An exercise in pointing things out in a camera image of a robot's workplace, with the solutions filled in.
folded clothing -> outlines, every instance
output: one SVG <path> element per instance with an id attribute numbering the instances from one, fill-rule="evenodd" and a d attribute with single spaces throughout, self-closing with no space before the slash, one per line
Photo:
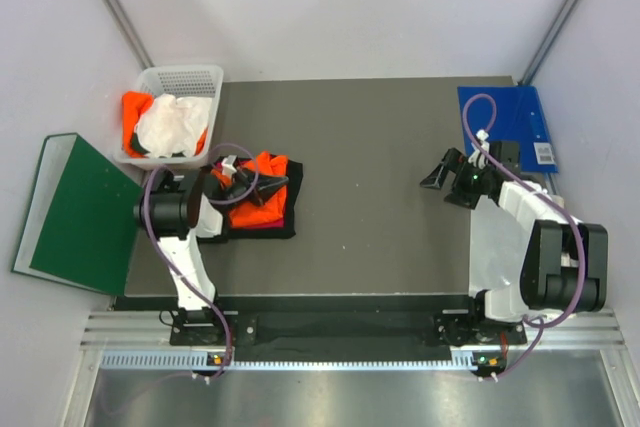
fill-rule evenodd
<path id="1" fill-rule="evenodd" d="M 127 92 L 122 97 L 122 145 L 131 157 L 192 157 L 207 136 L 212 99 Z"/>
<path id="2" fill-rule="evenodd" d="M 256 156 L 258 171 L 264 175 L 281 176 L 287 174 L 287 163 L 289 159 L 285 155 L 272 156 L 269 152 L 262 152 Z M 244 168 L 256 170 L 252 160 L 241 162 Z M 242 229 L 254 225 L 276 222 L 284 218 L 284 204 L 287 198 L 287 186 L 278 190 L 262 206 L 254 205 L 251 202 L 242 202 L 231 209 L 229 219 L 231 228 Z"/>
<path id="3" fill-rule="evenodd" d="M 243 164 L 243 162 L 246 162 L 246 159 L 240 159 L 241 165 Z M 219 172 L 215 172 L 218 178 L 220 178 Z M 299 162 L 295 162 L 289 159 L 286 164 L 286 172 L 284 174 L 278 175 L 286 175 L 289 178 L 289 183 L 286 186 L 284 208 L 281 218 L 272 222 L 256 223 L 245 227 L 234 227 L 233 225 L 231 225 L 230 228 L 223 233 L 223 235 L 214 237 L 212 239 L 200 239 L 200 241 L 223 243 L 229 239 L 290 239 L 291 237 L 295 236 L 295 204 L 296 200 L 298 199 L 300 187 L 302 186 L 303 165 Z M 252 204 L 247 201 L 241 205 Z"/>

white cloth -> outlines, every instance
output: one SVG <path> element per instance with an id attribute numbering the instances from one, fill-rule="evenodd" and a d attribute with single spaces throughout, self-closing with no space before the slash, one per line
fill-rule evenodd
<path id="1" fill-rule="evenodd" d="M 171 157 L 184 154 L 193 157 L 202 133 L 209 125 L 210 97 L 181 97 L 162 94 L 142 116 L 135 127 L 140 145 L 147 157 Z"/>

metal pole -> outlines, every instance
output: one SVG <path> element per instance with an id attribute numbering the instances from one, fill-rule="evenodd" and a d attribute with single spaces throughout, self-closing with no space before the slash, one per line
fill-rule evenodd
<path id="1" fill-rule="evenodd" d="M 567 20 L 571 17 L 571 14 L 573 14 L 579 1 L 580 0 L 564 0 L 560 10 L 551 23 L 551 26 L 545 33 L 540 46 L 536 50 L 535 55 L 529 62 L 527 70 L 525 70 L 522 76 L 522 80 L 518 82 L 519 85 L 530 85 L 533 82 L 538 70 L 540 70 L 540 66 L 547 58 L 551 47 L 558 38 L 558 35 L 560 35 L 560 32 L 562 32 L 562 29 L 567 23 Z"/>
<path id="2" fill-rule="evenodd" d="M 144 47 L 144 44 L 140 40 L 138 33 L 134 29 L 131 20 L 129 20 L 122 4 L 120 4 L 120 0 L 104 0 L 104 2 L 109 9 L 109 12 L 111 12 L 113 20 L 115 20 L 118 25 L 125 41 L 129 44 L 133 55 L 138 59 L 140 66 L 143 69 L 153 67 L 153 61 L 151 60 L 147 49 Z"/>

metal floor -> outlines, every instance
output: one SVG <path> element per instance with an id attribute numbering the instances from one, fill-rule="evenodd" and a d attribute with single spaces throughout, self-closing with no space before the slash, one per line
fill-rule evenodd
<path id="1" fill-rule="evenodd" d="M 101 371 L 86 427 L 622 426 L 599 352 L 538 352 L 498 384 L 457 372 L 231 372 L 202 380 Z"/>
<path id="2" fill-rule="evenodd" d="M 202 245 L 218 291 L 242 294 L 466 293 L 469 211 L 418 183 L 462 148 L 459 85 L 509 77 L 225 84 L 215 141 L 284 153 L 305 177 L 290 240 Z M 139 236 L 126 295 L 175 295 Z"/>

white wall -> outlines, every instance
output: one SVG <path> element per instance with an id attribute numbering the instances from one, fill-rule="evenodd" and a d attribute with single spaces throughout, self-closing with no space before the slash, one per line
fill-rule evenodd
<path id="1" fill-rule="evenodd" d="M 569 207 L 609 230 L 608 302 L 640 368 L 640 9 L 583 0 L 535 85 Z"/>
<path id="2" fill-rule="evenodd" d="M 519 77 L 562 0 L 122 0 L 157 64 L 238 80 Z"/>
<path id="3" fill-rule="evenodd" d="M 87 315 L 105 296 L 9 273 L 47 134 L 78 131 L 105 150 L 119 95 L 139 72 L 101 0 L 2 0 L 0 34 L 0 417 L 57 422 Z"/>

